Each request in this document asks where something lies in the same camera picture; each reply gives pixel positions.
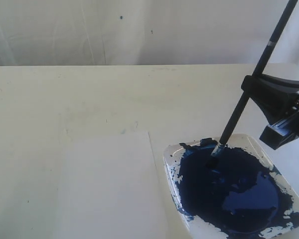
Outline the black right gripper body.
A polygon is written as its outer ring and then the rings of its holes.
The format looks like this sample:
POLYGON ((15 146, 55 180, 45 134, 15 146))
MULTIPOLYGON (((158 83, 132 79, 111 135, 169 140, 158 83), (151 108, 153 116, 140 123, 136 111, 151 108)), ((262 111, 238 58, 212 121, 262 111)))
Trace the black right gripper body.
POLYGON ((260 136, 260 140, 276 150, 297 138, 299 138, 299 99, 294 99, 287 118, 274 124, 268 123, 260 136))

